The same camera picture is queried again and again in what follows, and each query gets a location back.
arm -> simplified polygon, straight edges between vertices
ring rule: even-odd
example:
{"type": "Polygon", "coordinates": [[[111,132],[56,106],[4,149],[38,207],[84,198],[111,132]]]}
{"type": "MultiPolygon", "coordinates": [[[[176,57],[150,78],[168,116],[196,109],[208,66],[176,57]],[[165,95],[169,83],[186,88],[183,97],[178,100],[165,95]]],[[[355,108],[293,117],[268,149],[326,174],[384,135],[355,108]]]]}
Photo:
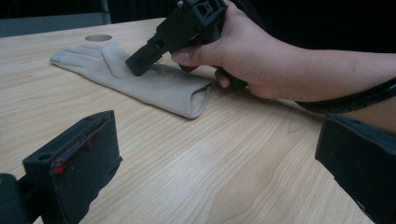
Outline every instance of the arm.
{"type": "MultiPolygon", "coordinates": [[[[250,21],[233,3],[221,38],[172,55],[185,66],[215,65],[245,80],[249,90],[267,99],[315,102],[365,91],[396,77],[396,54],[300,49],[283,43],[250,21]]],[[[221,87],[229,79],[217,72],[221,87]]],[[[396,133],[396,98],[347,115],[396,133]]]]}

dark background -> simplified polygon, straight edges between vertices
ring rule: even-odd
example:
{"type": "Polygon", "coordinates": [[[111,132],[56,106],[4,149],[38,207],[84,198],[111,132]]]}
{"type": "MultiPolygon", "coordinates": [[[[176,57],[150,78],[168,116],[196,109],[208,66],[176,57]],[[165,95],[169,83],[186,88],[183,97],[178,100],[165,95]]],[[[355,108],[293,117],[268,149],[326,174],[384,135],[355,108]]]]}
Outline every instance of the dark background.
{"type": "MultiPolygon", "coordinates": [[[[0,19],[101,12],[101,0],[0,0],[0,19]]],[[[111,23],[167,17],[175,0],[107,0],[111,23]]],[[[307,49],[396,52],[396,0],[250,0],[266,31],[307,49]]]]}
{"type": "MultiPolygon", "coordinates": [[[[107,0],[112,23],[166,17],[171,0],[107,0]]],[[[100,0],[1,0],[0,19],[101,12],[100,0]]]]}

black handheld device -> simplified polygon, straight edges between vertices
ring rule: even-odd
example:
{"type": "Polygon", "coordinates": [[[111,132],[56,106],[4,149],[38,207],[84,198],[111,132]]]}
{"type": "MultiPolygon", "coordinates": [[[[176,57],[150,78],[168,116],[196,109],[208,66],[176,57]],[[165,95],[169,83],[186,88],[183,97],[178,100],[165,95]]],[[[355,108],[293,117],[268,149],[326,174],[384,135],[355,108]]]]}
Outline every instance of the black handheld device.
{"type": "MultiPolygon", "coordinates": [[[[221,36],[223,13],[227,5],[223,0],[185,0],[156,29],[156,34],[147,45],[139,49],[126,60],[126,64],[135,76],[142,76],[165,52],[200,42],[207,44],[221,36]]],[[[248,1],[233,2],[256,23],[262,25],[248,1]]],[[[236,77],[229,76],[234,90],[246,87],[247,83],[236,77]]]]}

wood grain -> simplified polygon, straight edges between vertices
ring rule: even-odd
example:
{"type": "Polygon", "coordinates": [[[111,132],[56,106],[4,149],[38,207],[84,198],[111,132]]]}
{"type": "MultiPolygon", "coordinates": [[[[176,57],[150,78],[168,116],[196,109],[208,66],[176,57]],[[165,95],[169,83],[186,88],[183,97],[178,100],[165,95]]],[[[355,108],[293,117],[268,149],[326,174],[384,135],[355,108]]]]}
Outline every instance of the wood grain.
{"type": "MultiPolygon", "coordinates": [[[[161,21],[0,38],[0,172],[22,177],[24,158],[114,110],[123,162],[81,223],[371,223],[314,158],[322,117],[215,88],[204,114],[184,119],[49,62],[106,43],[85,40],[95,34],[133,53],[161,21]]],[[[177,66],[168,54],[160,62],[177,66]]]]}

black tool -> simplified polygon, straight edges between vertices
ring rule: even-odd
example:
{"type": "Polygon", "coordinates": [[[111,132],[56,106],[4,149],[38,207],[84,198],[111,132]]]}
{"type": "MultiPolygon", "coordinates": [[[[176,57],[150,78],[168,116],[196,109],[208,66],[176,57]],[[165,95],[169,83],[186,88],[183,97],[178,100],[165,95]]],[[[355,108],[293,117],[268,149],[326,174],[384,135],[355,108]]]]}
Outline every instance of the black tool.
{"type": "MultiPolygon", "coordinates": [[[[175,52],[196,42],[201,44],[216,41],[221,36],[223,13],[227,5],[222,0],[186,0],[174,10],[156,29],[156,34],[147,45],[126,60],[136,76],[142,76],[165,52],[175,52]]],[[[260,17],[248,1],[234,0],[235,4],[259,25],[260,17]]],[[[230,76],[234,90],[246,87],[247,83],[230,76]]]]}
{"type": "Polygon", "coordinates": [[[121,161],[113,111],[82,119],[23,160],[24,177],[0,174],[0,223],[79,223],[121,161]]]}

